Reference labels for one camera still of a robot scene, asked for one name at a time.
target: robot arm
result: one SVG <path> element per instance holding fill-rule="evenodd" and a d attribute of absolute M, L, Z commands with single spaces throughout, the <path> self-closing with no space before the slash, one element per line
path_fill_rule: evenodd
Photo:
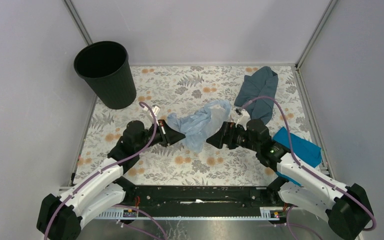
<path fill-rule="evenodd" d="M 233 122 L 224 122 L 221 129 L 207 139 L 207 143 L 219 149 L 226 144 L 229 149 L 243 147 L 255 151 L 255 156 L 265 167 L 288 176 L 303 186 L 292 182 L 280 184 L 276 194 L 282 201 L 322 218 L 343 239 L 355 239 L 371 220 L 360 206 L 337 190 L 345 190 L 373 213 L 366 191 L 361 186 L 354 184 L 350 187 L 336 181 L 298 157 L 296 159 L 300 164 L 297 164 L 287 147 L 272 140 L 269 129 L 260 119 L 248 121 L 246 128 Z"/>
<path fill-rule="evenodd" d="M 106 170 L 103 168 L 137 153 L 149 142 L 153 131 L 154 125 L 145 129 L 141 121 L 129 122 L 116 146 L 108 153 L 108 158 L 99 165 L 96 171 L 84 177 L 76 186 L 61 195 L 49 194 L 43 199 L 36 228 L 45 233 L 51 216 L 62 200 L 72 196 L 57 214 L 48 238 L 51 240 L 76 239 L 88 222 L 111 206 L 123 202 L 126 190 L 113 182 L 133 167 L 139 160 L 139 156 Z M 164 120 L 158 120 L 158 129 L 150 146 L 160 144 L 168 147 L 184 138 L 184 134 L 171 129 Z M 83 185 L 82 188 L 77 191 L 78 186 L 81 185 Z"/>
<path fill-rule="evenodd" d="M 300 161 L 301 167 L 298 166 L 290 150 L 272 140 L 268 128 L 261 120 L 250 120 L 243 127 L 242 124 L 245 122 L 246 120 L 239 124 L 224 122 L 220 130 L 206 142 L 219 149 L 226 144 L 229 149 L 243 147 L 255 151 L 261 164 L 304 186 L 300 187 L 292 182 L 283 181 L 274 191 L 275 198 L 299 206 L 327 221 L 332 230 L 343 239 L 355 239 L 370 221 L 369 216 L 347 196 L 324 184 L 313 175 L 334 183 L 338 188 L 346 189 L 349 194 L 372 211 L 364 189 L 357 184 L 349 187 L 335 181 L 299 158 L 297 160 Z M 73 197 L 56 215 L 48 235 L 51 240 L 75 239 L 82 228 L 101 212 L 130 198 L 128 187 L 113 182 L 133 167 L 139 160 L 139 156 L 105 171 L 102 168 L 137 153 L 149 142 L 153 130 L 154 126 L 145 129 L 141 121 L 131 121 L 116 146 L 108 153 L 108 158 L 102 162 L 96 172 L 84 178 L 94 176 L 93 180 L 85 184 L 85 180 L 80 182 L 79 185 L 84 184 L 84 186 L 78 192 L 74 192 L 76 187 L 73 187 L 58 197 L 52 194 L 45 197 L 40 208 L 37 229 L 42 233 L 45 232 L 51 216 L 61 204 L 61 200 L 67 196 Z M 168 127 L 164 120 L 158 121 L 156 132 L 151 146 L 160 144 L 168 147 L 185 138 L 182 133 Z M 303 167 L 309 169 L 312 174 L 304 171 Z"/>

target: blue cloth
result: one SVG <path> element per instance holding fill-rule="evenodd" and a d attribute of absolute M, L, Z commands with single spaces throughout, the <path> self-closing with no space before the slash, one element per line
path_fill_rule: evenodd
<path fill-rule="evenodd" d="M 231 108 L 228 100 L 213 100 L 186 117 L 178 118 L 177 114 L 172 112 L 167 117 L 167 124 L 186 136 L 182 143 L 189 150 L 200 153 L 207 138 L 217 133 L 223 122 L 228 120 Z"/>
<path fill-rule="evenodd" d="M 252 76 L 246 75 L 234 100 L 234 105 L 242 107 L 249 100 L 259 96 L 275 98 L 278 81 L 278 74 L 268 66 L 260 68 Z M 246 111 L 251 119 L 261 119 L 264 124 L 267 124 L 272 119 L 273 105 L 274 103 L 270 99 L 258 99 L 251 103 Z"/>
<path fill-rule="evenodd" d="M 313 168 L 317 167 L 322 162 L 322 153 L 321 148 L 314 143 L 311 143 L 305 139 L 300 138 L 297 135 L 290 134 L 290 139 L 292 141 L 293 152 L 297 155 L 301 160 L 306 162 L 308 165 Z M 288 140 L 288 132 L 286 128 L 282 127 L 273 137 L 273 140 L 282 144 L 283 146 L 290 148 L 289 140 Z M 276 172 L 276 174 L 280 177 L 286 178 L 289 181 L 293 182 L 296 185 L 300 185 L 298 182 L 293 180 L 292 178 L 280 174 Z"/>

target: trash bin rim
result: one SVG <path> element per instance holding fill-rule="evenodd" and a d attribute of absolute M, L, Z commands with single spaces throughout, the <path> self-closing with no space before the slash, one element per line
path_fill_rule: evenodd
<path fill-rule="evenodd" d="M 100 76 L 100 77 L 88 77 L 88 76 L 84 76 L 83 74 L 80 74 L 79 71 L 77 70 L 77 67 L 76 67 L 76 64 L 78 63 L 78 60 L 79 60 L 79 56 L 81 54 L 83 54 L 85 51 L 89 50 L 90 48 L 93 48 L 93 47 L 96 47 L 98 45 L 101 45 L 101 44 L 113 44 L 113 45 L 117 45 L 118 47 L 121 47 L 121 49 L 124 51 L 125 53 L 125 60 L 123 62 L 123 64 L 117 68 L 117 70 L 115 70 L 113 73 L 111 74 L 108 74 L 106 76 Z M 85 48 L 83 48 L 81 51 L 79 51 L 77 53 L 77 55 L 75 56 L 75 59 L 74 59 L 74 63 L 73 63 L 73 67 L 74 67 L 74 70 L 75 72 L 77 73 L 77 75 L 81 76 L 82 78 L 87 78 L 87 79 L 96 79 L 96 80 L 105 80 L 103 78 L 106 78 L 106 77 L 110 77 L 112 75 L 115 75 L 122 67 L 124 67 L 126 64 L 129 64 L 129 54 L 127 53 L 127 50 L 126 48 L 121 45 L 120 43 L 116 42 L 116 41 L 97 41 L 97 42 L 94 42 L 88 46 L 86 46 Z"/>

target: white wall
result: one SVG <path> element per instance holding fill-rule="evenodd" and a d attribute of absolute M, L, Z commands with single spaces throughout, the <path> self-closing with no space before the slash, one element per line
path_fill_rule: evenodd
<path fill-rule="evenodd" d="M 363 186 L 384 239 L 384 1 L 339 1 L 302 69 L 336 177 Z"/>
<path fill-rule="evenodd" d="M 329 0 L 73 0 L 131 64 L 295 63 Z"/>
<path fill-rule="evenodd" d="M 93 93 L 62 0 L 0 1 L 0 240 L 39 239 L 42 199 L 67 184 Z"/>

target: floral tablecloth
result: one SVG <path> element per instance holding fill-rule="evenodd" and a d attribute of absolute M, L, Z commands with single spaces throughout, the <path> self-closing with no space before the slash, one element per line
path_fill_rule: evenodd
<path fill-rule="evenodd" d="M 140 120 L 151 123 L 138 102 L 161 107 L 159 119 L 170 113 L 178 117 L 193 114 L 197 109 L 215 99 L 234 100 L 244 81 L 260 67 L 244 66 L 156 66 L 132 67 L 137 90 L 136 100 L 127 108 L 112 110 L 99 99 L 77 162 L 73 183 L 78 183 L 91 173 L 115 146 L 128 122 Z M 285 111 L 291 132 L 311 140 L 290 66 L 271 66 L 279 75 L 276 100 Z M 236 121 L 232 111 L 230 120 Z M 283 118 L 275 107 L 267 124 L 271 136 L 284 126 Z M 267 186 L 276 174 L 260 164 L 255 152 L 243 148 L 217 149 L 205 143 L 203 151 L 196 154 L 181 143 L 170 147 L 155 145 L 140 155 L 140 160 L 126 173 L 126 178 L 142 185 L 219 185 Z"/>

